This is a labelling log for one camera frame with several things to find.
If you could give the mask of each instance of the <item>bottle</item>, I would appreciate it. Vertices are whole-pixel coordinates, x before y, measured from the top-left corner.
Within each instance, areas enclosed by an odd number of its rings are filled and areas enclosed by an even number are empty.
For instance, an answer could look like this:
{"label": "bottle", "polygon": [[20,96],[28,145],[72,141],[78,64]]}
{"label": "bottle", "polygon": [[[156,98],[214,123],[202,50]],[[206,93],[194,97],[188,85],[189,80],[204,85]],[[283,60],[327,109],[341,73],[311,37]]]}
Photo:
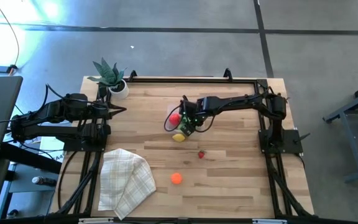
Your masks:
{"label": "bottle", "polygon": [[47,185],[47,186],[54,187],[54,186],[56,186],[57,181],[53,180],[51,178],[46,178],[46,177],[34,177],[32,179],[32,183],[38,184],[38,185]]}

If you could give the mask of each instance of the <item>white pot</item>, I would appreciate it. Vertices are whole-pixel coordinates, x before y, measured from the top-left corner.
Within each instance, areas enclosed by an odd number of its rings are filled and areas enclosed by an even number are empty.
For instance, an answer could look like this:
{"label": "white pot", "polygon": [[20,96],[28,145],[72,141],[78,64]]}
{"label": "white pot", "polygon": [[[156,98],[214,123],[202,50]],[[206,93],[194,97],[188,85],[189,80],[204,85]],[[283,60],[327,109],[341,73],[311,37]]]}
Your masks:
{"label": "white pot", "polygon": [[122,81],[124,82],[125,86],[124,86],[124,89],[119,92],[112,91],[109,87],[111,97],[116,100],[123,100],[123,99],[127,98],[128,94],[129,94],[129,88],[128,88],[127,83],[124,80],[122,80]]}

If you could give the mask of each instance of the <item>wooden tabletop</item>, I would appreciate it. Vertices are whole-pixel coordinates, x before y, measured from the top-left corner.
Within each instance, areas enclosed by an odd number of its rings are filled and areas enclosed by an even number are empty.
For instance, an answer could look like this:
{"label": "wooden tabletop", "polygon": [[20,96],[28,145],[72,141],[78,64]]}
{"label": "wooden tabletop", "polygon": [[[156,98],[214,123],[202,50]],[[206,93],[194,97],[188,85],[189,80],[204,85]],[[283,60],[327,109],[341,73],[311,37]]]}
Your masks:
{"label": "wooden tabletop", "polygon": [[[284,81],[269,78],[275,93],[286,97]],[[157,191],[128,217],[191,217],[191,218],[270,218],[272,199],[264,156],[260,153],[257,131],[260,129],[255,110],[227,111],[215,118],[205,133],[194,133],[185,142],[174,142],[172,133],[163,128],[169,108],[177,106],[182,95],[190,101],[204,96],[251,95],[250,84],[230,83],[128,83],[129,96],[114,104],[127,108],[109,121],[112,134],[107,151],[117,148],[136,153],[149,163]],[[97,85],[84,77],[81,93],[89,100],[96,98]],[[285,129],[293,128],[290,106],[283,121]],[[203,159],[197,153],[205,150]],[[63,165],[68,159],[65,156]],[[69,163],[62,182],[62,203],[78,185],[84,152],[78,152]],[[287,184],[294,196],[313,213],[305,171],[299,158],[284,154]],[[179,172],[180,185],[173,185],[170,176]],[[93,217],[115,217],[113,211],[98,211],[100,182],[96,184]],[[86,204],[85,189],[82,209]],[[281,191],[280,208],[284,212]],[[57,210],[55,194],[52,211]]]}

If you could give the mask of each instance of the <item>green leaf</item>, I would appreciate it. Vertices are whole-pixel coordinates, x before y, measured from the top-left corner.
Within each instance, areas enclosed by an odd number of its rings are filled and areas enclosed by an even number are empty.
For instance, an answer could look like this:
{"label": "green leaf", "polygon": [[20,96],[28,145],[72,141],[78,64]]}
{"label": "green leaf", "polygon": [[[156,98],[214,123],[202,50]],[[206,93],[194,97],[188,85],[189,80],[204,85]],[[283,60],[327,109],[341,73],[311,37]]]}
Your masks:
{"label": "green leaf", "polygon": [[119,75],[117,77],[116,83],[119,83],[122,80],[122,78],[124,77],[125,69],[119,71]]}
{"label": "green leaf", "polygon": [[119,72],[118,72],[118,69],[117,69],[117,62],[114,64],[114,66],[112,67],[112,71],[114,72],[114,74],[116,75],[116,76],[118,76],[119,75]]}
{"label": "green leaf", "polygon": [[113,86],[110,86],[112,89],[116,89],[116,88],[118,88],[118,84],[117,85],[113,85]]}
{"label": "green leaf", "polygon": [[100,82],[101,78],[95,78],[95,77],[88,77],[87,79],[94,81],[94,82]]}
{"label": "green leaf", "polygon": [[98,62],[93,62],[93,65],[96,67],[99,74],[104,77],[102,66]]}
{"label": "green leaf", "polygon": [[107,81],[105,78],[100,78],[99,82],[103,83],[103,84],[105,84],[107,86],[111,86],[111,83],[109,81]]}
{"label": "green leaf", "polygon": [[102,71],[104,73],[103,78],[111,84],[116,82],[116,76],[113,74],[112,69],[109,64],[102,58]]}

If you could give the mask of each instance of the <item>plaid towel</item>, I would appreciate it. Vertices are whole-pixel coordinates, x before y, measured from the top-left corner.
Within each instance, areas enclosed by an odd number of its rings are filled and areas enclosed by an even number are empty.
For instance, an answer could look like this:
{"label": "plaid towel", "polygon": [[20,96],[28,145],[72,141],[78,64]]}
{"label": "plaid towel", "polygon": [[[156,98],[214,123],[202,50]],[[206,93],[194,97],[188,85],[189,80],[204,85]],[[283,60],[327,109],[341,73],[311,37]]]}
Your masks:
{"label": "plaid towel", "polygon": [[104,153],[103,160],[99,211],[114,210],[122,220],[155,192],[153,175],[145,159],[123,149]]}

